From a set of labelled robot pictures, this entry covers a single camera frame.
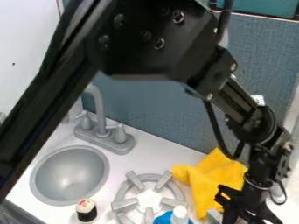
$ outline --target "cable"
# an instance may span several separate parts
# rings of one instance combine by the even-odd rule
[[[244,145],[242,146],[242,144],[239,143],[239,145],[237,147],[237,150],[235,152],[235,155],[232,155],[229,152],[229,150],[226,147],[226,143],[225,143],[225,141],[223,139],[223,136],[221,134],[221,131],[220,131],[220,128],[219,128],[219,125],[218,125],[218,122],[217,122],[216,115],[215,115],[214,110],[212,108],[212,104],[210,102],[208,102],[208,101],[204,101],[204,104],[205,104],[206,112],[209,115],[209,119],[210,119],[210,122],[211,122],[211,125],[212,125],[212,130],[213,130],[214,135],[215,135],[215,137],[216,137],[216,139],[218,141],[220,150],[228,158],[230,158],[232,160],[238,159],[239,156],[240,156],[240,153],[241,153],[240,149],[242,149],[244,147]]]
[[[284,203],[287,202],[288,195],[287,195],[286,188],[284,187],[282,181],[278,181],[277,183],[278,183],[278,186],[282,189],[282,193],[283,193],[283,196],[284,196],[284,201],[278,202],[277,200],[275,200],[275,197],[273,196],[271,191],[269,191],[269,196],[270,196],[270,199],[273,201],[273,203],[275,203],[277,206],[281,206],[281,205],[283,205]]]
[[[233,0],[225,0],[224,7],[223,7],[222,13],[220,15],[219,25],[218,25],[218,30],[217,30],[217,42],[218,43],[223,38],[223,35],[227,28],[228,22],[231,18],[232,10],[233,10]]]

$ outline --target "white wall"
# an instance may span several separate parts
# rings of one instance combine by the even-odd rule
[[[56,0],[0,0],[0,111],[31,83],[58,21]]]

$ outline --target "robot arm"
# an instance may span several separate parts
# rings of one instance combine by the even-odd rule
[[[252,148],[242,191],[219,187],[216,200],[225,207],[224,223],[238,216],[281,223],[265,198],[272,182],[289,170],[289,133],[231,75],[237,63],[218,45],[223,32],[218,25],[194,0],[72,0],[38,75],[1,126],[0,200],[101,70],[116,79],[184,83],[188,93],[204,100],[219,146],[229,158],[237,159],[244,144]],[[234,155],[225,146],[211,103],[224,111],[240,140]]]

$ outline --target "gray sink basin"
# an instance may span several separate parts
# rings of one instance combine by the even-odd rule
[[[67,146],[38,162],[31,174],[31,191],[46,204],[69,206],[97,193],[108,173],[108,160],[99,150]]]

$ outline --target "gray wall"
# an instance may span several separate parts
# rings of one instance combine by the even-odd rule
[[[299,74],[299,24],[234,15],[229,33],[238,79],[251,94],[264,95],[283,119]],[[180,84],[111,80],[100,73],[94,83],[103,93],[107,117],[206,153],[216,146],[202,102]],[[94,110],[90,98],[85,97],[84,104]],[[234,148],[230,130],[223,123],[221,128]]]

